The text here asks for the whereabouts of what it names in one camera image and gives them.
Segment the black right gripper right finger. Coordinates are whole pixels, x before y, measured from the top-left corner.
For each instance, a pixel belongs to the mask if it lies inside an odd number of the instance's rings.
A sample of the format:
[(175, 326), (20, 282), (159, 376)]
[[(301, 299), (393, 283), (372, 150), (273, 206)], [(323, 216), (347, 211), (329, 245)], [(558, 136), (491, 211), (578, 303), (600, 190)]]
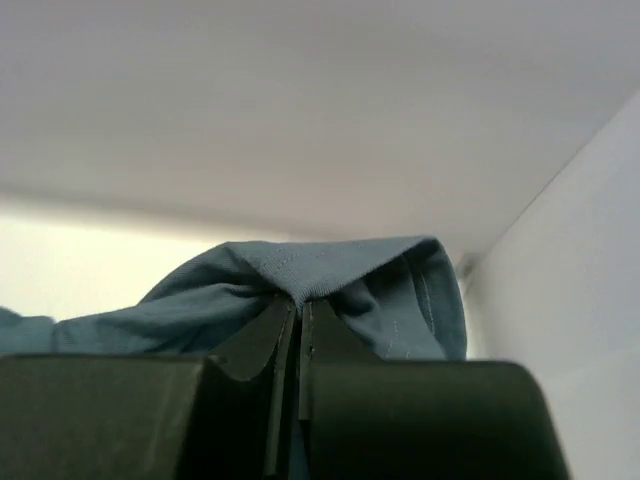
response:
[(566, 479), (543, 392), (500, 361), (374, 354), (325, 301), (302, 313), (299, 420), (314, 479)]

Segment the teal blue t shirt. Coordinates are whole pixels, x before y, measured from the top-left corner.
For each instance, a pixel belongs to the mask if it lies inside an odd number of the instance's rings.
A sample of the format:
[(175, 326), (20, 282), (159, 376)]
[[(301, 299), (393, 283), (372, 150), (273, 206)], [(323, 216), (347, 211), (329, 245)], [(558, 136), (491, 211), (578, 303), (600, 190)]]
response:
[[(1, 313), (1, 361), (12, 355), (205, 356), (275, 299), (302, 313), (329, 303), (379, 358), (460, 361), (467, 335), (459, 287), (441, 243), (399, 237), (337, 243), (219, 245), (179, 266), (134, 306), (55, 321)], [(306, 477), (291, 409), (286, 477)]]

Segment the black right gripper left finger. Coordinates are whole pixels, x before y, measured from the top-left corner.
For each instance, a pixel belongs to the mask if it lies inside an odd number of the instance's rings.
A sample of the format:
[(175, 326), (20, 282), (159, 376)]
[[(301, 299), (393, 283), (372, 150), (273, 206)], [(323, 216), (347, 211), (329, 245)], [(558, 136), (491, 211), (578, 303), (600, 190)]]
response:
[(275, 299), (205, 356), (1, 361), (5, 479), (283, 479), (294, 309)]

